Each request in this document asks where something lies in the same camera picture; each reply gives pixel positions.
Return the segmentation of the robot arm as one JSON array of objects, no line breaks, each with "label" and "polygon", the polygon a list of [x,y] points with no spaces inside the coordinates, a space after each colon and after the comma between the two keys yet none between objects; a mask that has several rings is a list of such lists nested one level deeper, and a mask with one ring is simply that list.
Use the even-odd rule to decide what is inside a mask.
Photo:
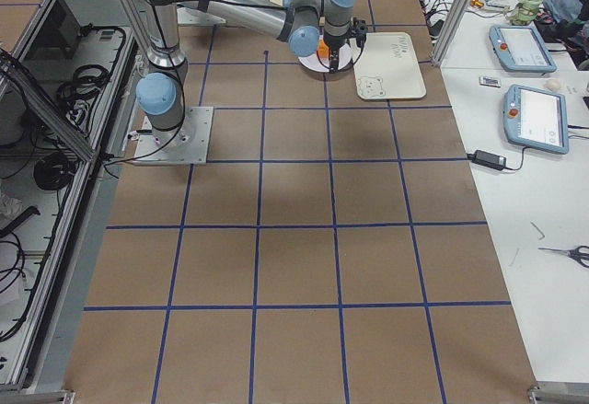
[{"label": "robot arm", "polygon": [[177,6],[223,18],[234,25],[267,34],[288,44],[297,57],[313,55],[320,43],[328,48],[328,70],[336,73],[340,49],[350,40],[362,48],[366,25],[353,16],[355,0],[145,0],[147,4],[147,51],[149,73],[165,78],[175,100],[162,121],[150,108],[145,112],[159,132],[175,133],[184,121],[182,97],[186,57],[179,44]]}]

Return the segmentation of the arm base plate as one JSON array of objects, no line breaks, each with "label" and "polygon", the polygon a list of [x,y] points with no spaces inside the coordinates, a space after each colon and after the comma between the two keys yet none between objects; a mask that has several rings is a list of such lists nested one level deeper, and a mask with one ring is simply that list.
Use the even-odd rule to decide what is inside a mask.
[{"label": "arm base plate", "polygon": [[205,165],[214,119],[213,107],[189,107],[179,130],[153,130],[144,116],[132,164],[137,166]]}]

